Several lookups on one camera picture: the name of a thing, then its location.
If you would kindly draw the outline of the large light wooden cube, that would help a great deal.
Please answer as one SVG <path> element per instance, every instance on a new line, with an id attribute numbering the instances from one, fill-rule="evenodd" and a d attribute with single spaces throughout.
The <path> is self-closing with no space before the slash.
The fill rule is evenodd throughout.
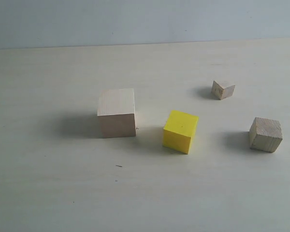
<path id="1" fill-rule="evenodd" d="M 104 138 L 136 135 L 134 89 L 109 89 L 99 97 L 97 117 Z"/>

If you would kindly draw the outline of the yellow cube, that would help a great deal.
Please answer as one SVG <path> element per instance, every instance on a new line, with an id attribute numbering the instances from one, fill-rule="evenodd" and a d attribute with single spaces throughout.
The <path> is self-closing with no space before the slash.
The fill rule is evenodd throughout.
<path id="1" fill-rule="evenodd" d="M 163 128 L 162 145 L 188 154 L 195 136 L 199 117 L 172 110 Z"/>

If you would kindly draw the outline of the small wooden cube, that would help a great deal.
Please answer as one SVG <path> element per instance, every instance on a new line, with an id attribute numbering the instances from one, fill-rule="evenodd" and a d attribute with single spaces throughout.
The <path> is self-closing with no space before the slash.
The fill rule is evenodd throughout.
<path id="1" fill-rule="evenodd" d="M 234 93 L 235 85 L 230 85 L 227 82 L 214 80 L 211 88 L 211 93 L 219 100 L 231 97 Z"/>

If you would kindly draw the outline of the medium wooden cube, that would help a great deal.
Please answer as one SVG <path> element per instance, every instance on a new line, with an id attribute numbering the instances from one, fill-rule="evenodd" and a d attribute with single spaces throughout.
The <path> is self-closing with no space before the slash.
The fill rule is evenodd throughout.
<path id="1" fill-rule="evenodd" d="M 249 130 L 250 149 L 274 153 L 283 140 L 278 120 L 255 117 Z"/>

